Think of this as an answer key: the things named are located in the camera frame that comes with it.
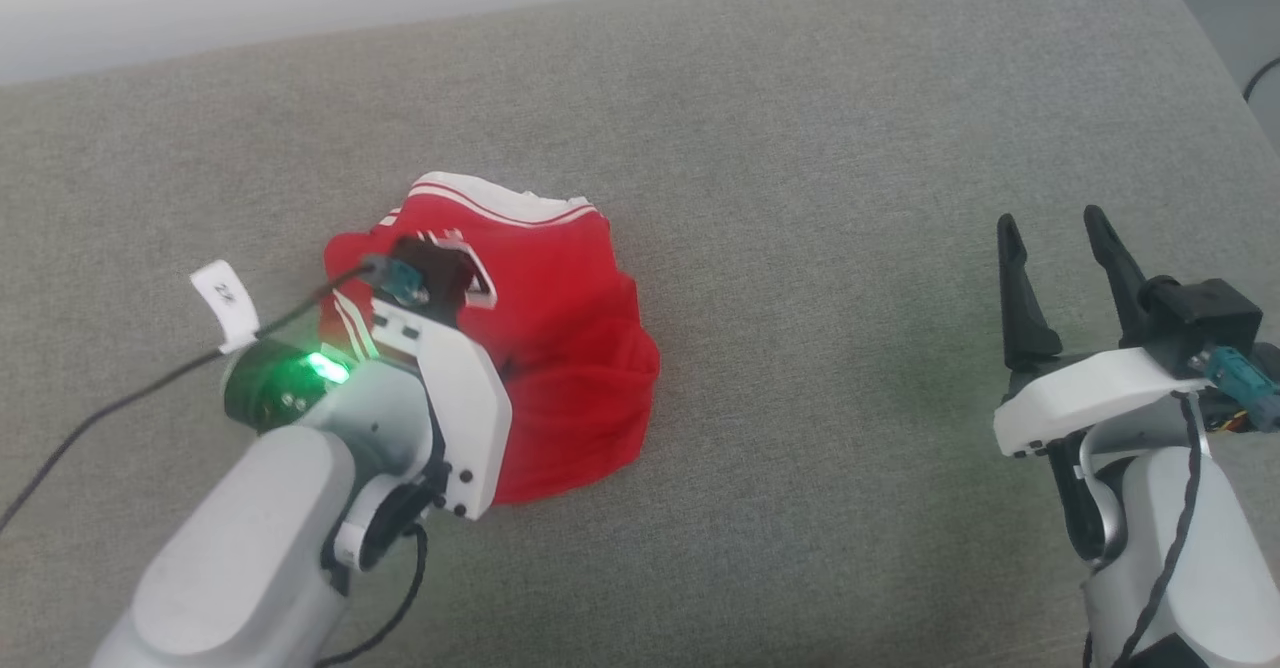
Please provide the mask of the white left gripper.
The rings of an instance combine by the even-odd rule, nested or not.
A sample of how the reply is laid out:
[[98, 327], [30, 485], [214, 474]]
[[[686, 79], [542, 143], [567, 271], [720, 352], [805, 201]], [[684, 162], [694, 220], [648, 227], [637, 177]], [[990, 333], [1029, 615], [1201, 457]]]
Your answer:
[[462, 331], [374, 299], [371, 331], [388, 351], [413, 354], [452, 467], [444, 505], [477, 521], [493, 505], [512, 422], [512, 404], [483, 346]]

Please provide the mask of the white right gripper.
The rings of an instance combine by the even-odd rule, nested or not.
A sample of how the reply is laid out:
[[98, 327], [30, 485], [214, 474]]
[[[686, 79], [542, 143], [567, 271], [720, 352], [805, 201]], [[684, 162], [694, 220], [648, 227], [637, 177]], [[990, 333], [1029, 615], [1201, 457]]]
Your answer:
[[[1147, 276], [1100, 206], [1087, 206], [1083, 221], [1094, 262], [1106, 273], [1120, 322], [1121, 349], [1101, 352], [1033, 380], [995, 410], [993, 431], [1006, 457], [1032, 453], [1106, 418], [1142, 410], [1171, 393], [1210, 386], [1203, 375], [1178, 378], [1142, 346], [1147, 339], [1147, 308], [1140, 290]], [[1056, 362], [1062, 351], [1057, 331], [1044, 321], [1027, 273], [1028, 253], [1011, 214], [997, 221], [997, 264], [1004, 335], [1004, 363], [1012, 372], [1030, 372]]]

